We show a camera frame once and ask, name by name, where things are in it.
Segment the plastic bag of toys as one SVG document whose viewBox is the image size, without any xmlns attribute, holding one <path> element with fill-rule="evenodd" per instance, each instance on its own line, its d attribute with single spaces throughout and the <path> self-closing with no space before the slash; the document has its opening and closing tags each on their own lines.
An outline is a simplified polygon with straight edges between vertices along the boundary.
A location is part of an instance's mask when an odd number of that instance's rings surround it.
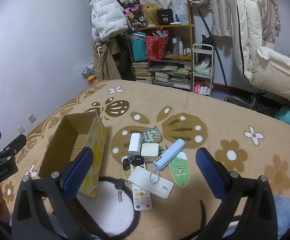
<svg viewBox="0 0 290 240">
<path fill-rule="evenodd" d="M 93 63 L 84 64 L 84 66 L 80 68 L 79 73 L 89 84 L 94 83 L 97 79 Z"/>
</svg>

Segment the wall socket plate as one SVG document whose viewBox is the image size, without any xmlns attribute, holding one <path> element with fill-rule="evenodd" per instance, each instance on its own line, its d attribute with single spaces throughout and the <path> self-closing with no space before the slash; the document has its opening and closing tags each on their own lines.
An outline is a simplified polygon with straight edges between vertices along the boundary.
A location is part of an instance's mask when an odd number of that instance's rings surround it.
<svg viewBox="0 0 290 240">
<path fill-rule="evenodd" d="M 33 123 L 36 121 L 36 117 L 35 117 L 33 114 L 31 114 L 31 115 L 28 117 L 28 120 L 29 120 L 29 122 L 30 122 L 31 124 L 33 124 Z"/>
<path fill-rule="evenodd" d="M 25 132 L 25 128 L 20 125 L 18 128 L 17 128 L 17 131 L 19 132 L 19 134 L 23 134 Z"/>
</svg>

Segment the black box number 40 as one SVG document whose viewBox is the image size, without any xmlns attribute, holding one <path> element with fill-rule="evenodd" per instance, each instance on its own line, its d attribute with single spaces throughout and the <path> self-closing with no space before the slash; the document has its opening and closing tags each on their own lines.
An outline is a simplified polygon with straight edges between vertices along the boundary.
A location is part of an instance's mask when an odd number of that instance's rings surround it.
<svg viewBox="0 0 290 240">
<path fill-rule="evenodd" d="M 174 22 L 173 13 L 171 9 L 157 10 L 157 17 L 159 25 L 170 25 Z"/>
</svg>

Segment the wall socket plate upper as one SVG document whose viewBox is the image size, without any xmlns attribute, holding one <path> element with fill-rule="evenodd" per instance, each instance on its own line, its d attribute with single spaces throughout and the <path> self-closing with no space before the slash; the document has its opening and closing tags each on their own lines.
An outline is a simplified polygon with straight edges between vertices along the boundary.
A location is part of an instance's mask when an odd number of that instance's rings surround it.
<svg viewBox="0 0 290 240">
<path fill-rule="evenodd" d="M 30 122 L 31 124 L 33 124 L 33 123 L 36 121 L 36 117 L 35 117 L 33 114 L 31 114 L 31 115 L 28 117 L 28 120 L 29 120 L 29 122 Z"/>
</svg>

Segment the beige trench coat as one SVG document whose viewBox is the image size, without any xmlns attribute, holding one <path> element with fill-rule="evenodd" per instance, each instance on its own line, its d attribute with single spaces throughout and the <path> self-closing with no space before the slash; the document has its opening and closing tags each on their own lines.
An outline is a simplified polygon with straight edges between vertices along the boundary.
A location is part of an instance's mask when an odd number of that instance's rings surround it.
<svg viewBox="0 0 290 240">
<path fill-rule="evenodd" d="M 97 44 L 95 41 L 92 41 L 91 46 L 96 79 L 98 81 L 120 80 L 120 72 L 108 45 L 106 43 Z"/>
</svg>

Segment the wooden bookshelf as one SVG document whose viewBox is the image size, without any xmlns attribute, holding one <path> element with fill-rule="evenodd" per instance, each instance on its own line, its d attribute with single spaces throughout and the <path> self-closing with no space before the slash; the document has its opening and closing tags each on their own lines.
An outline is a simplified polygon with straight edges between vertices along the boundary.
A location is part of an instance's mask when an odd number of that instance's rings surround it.
<svg viewBox="0 0 290 240">
<path fill-rule="evenodd" d="M 169 31 L 165 57 L 161 61 L 150 61 L 151 66 L 149 67 L 149 70 L 154 74 L 152 83 L 150 84 L 191 92 L 191 74 L 193 70 L 191 48 L 195 41 L 195 31 L 191 9 L 188 4 L 186 7 L 188 17 L 188 22 L 186 24 L 174 22 L 170 25 L 149 25 L 147 27 L 140 28 L 137 31 L 144 32 L 145 34 L 151 33 L 157 29 Z M 127 44 L 131 59 L 131 71 L 135 80 L 132 63 L 136 61 L 134 60 L 133 51 L 131 49 L 131 44 L 128 37 Z"/>
</svg>

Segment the white metal trolley cart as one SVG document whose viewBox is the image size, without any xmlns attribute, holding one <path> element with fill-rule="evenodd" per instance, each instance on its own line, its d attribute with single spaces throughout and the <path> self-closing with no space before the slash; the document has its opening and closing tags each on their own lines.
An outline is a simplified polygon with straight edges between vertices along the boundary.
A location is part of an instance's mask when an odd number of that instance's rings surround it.
<svg viewBox="0 0 290 240">
<path fill-rule="evenodd" d="M 214 77 L 214 48 L 209 44 L 194 43 L 191 54 L 193 60 L 192 92 L 211 96 Z"/>
</svg>

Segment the red patterned gift bag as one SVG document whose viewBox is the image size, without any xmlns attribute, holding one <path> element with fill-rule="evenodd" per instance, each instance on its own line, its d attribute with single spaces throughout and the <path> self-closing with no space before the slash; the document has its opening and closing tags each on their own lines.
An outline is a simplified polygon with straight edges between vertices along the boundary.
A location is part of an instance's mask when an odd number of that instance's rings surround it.
<svg viewBox="0 0 290 240">
<path fill-rule="evenodd" d="M 149 61 L 161 61 L 165 57 L 169 31 L 163 29 L 154 30 L 145 35 L 145 52 Z"/>
</svg>

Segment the cardboard box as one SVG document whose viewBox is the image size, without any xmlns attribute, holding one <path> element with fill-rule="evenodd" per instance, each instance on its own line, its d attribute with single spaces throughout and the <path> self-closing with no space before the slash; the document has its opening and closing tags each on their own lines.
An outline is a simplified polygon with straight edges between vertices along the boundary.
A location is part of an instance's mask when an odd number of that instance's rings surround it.
<svg viewBox="0 0 290 240">
<path fill-rule="evenodd" d="M 97 197 L 107 136 L 108 133 L 97 113 L 65 115 L 48 145 L 38 176 L 44 178 L 54 171 L 61 171 L 84 147 L 89 147 L 93 153 L 93 162 L 80 184 L 78 193 L 91 198 Z"/>
</svg>

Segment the wall socket plate lower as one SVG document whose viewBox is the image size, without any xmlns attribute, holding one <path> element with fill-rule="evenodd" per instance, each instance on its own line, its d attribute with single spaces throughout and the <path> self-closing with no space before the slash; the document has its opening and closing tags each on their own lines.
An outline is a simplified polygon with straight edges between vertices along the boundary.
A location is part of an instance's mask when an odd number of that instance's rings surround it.
<svg viewBox="0 0 290 240">
<path fill-rule="evenodd" d="M 19 134 L 23 134 L 25 132 L 25 128 L 20 125 L 18 128 L 17 128 L 17 131 L 19 132 Z"/>
</svg>

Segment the white rectangular device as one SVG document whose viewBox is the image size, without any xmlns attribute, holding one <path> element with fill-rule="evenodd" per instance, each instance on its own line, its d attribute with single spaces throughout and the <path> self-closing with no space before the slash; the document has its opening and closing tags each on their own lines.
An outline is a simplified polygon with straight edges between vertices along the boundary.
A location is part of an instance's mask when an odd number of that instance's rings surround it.
<svg viewBox="0 0 290 240">
<path fill-rule="evenodd" d="M 131 172 L 128 181 L 162 199 L 169 198 L 174 187 L 173 182 L 159 177 L 140 166 L 137 166 Z"/>
</svg>

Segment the black car key bunch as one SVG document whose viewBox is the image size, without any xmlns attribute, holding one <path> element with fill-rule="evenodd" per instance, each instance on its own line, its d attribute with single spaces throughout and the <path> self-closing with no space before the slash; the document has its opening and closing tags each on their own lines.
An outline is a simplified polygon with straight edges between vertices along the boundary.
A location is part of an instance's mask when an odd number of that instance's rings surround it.
<svg viewBox="0 0 290 240">
<path fill-rule="evenodd" d="M 136 166 L 141 166 L 144 163 L 145 163 L 145 160 L 141 155 L 134 155 L 134 156 L 128 155 L 122 160 L 122 166 L 123 166 L 124 171 L 127 171 L 131 165 L 136 167 Z"/>
</svg>

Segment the white TV remote control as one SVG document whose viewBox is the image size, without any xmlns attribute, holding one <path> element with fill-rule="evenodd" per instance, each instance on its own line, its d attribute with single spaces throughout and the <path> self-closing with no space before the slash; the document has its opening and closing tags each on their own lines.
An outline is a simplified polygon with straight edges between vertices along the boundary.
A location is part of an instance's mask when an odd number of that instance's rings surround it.
<svg viewBox="0 0 290 240">
<path fill-rule="evenodd" d="M 148 191 L 140 188 L 136 184 L 131 184 L 133 192 L 133 204 L 136 211 L 147 211 L 152 208 L 151 195 Z"/>
</svg>

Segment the teal bag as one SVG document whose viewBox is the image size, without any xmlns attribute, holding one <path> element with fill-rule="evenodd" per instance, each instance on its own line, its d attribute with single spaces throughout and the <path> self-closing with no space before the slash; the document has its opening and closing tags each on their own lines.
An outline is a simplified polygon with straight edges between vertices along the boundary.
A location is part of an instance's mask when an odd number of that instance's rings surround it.
<svg viewBox="0 0 290 240">
<path fill-rule="evenodd" d="M 131 44 L 134 60 L 136 62 L 145 61 L 146 60 L 145 33 L 137 31 L 128 34 L 127 37 Z"/>
</svg>

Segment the stack of books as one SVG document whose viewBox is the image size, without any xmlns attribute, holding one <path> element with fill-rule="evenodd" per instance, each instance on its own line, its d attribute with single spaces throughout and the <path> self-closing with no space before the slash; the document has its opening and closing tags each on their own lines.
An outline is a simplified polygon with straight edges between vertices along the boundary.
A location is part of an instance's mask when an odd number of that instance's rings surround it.
<svg viewBox="0 0 290 240">
<path fill-rule="evenodd" d="M 154 74 L 149 70 L 150 61 L 132 63 L 133 74 L 137 82 L 152 83 Z"/>
</svg>

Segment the white puffer jacket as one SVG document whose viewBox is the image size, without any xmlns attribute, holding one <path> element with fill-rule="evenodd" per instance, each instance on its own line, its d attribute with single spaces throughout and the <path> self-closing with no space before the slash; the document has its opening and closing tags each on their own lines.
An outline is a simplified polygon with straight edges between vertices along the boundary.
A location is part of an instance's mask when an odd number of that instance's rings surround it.
<svg viewBox="0 0 290 240">
<path fill-rule="evenodd" d="M 92 39 L 96 44 L 108 42 L 129 29 L 118 0 L 91 0 L 90 6 Z"/>
</svg>

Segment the white square plug charger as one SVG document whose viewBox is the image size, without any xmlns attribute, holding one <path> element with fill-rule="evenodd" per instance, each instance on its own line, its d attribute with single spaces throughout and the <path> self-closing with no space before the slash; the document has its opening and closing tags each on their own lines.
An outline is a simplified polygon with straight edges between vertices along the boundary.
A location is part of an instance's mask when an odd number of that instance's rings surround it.
<svg viewBox="0 0 290 240">
<path fill-rule="evenodd" d="M 143 143 L 141 148 L 141 156 L 146 163 L 152 163 L 160 155 L 158 143 Z"/>
</svg>

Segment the light blue cylindrical power bank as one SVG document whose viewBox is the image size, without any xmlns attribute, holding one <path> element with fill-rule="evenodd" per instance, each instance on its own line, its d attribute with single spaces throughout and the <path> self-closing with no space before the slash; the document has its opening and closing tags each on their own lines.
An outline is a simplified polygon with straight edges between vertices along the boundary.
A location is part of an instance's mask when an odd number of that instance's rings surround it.
<svg viewBox="0 0 290 240">
<path fill-rule="evenodd" d="M 178 155 L 185 148 L 185 141 L 177 139 L 167 150 L 165 150 L 154 162 L 154 168 L 163 170 L 176 155 Z"/>
</svg>

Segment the black single key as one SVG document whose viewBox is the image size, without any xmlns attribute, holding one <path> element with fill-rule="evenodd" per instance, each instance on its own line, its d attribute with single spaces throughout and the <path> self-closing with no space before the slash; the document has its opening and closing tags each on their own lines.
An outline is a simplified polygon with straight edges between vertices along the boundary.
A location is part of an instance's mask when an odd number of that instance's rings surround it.
<svg viewBox="0 0 290 240">
<path fill-rule="evenodd" d="M 118 194 L 118 201 L 122 202 L 122 191 L 125 188 L 125 181 L 123 179 L 118 179 L 114 183 L 115 189 L 117 190 Z"/>
</svg>

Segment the white tall charger block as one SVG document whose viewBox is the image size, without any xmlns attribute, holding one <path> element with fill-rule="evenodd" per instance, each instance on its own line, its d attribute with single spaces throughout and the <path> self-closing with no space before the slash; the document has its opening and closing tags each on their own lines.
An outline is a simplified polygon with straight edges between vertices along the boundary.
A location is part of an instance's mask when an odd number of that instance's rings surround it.
<svg viewBox="0 0 290 240">
<path fill-rule="evenodd" d="M 128 154 L 131 156 L 140 155 L 143 138 L 141 133 L 132 133 L 130 137 Z"/>
</svg>

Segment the green oval Pochacco speaker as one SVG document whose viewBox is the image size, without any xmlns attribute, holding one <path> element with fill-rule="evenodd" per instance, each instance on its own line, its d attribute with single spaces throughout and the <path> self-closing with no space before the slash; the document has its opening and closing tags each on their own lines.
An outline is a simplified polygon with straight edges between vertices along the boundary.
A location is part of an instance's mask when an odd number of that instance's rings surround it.
<svg viewBox="0 0 290 240">
<path fill-rule="evenodd" d="M 180 188 L 188 186 L 190 180 L 190 166 L 184 150 L 170 161 L 169 170 L 177 186 Z"/>
</svg>

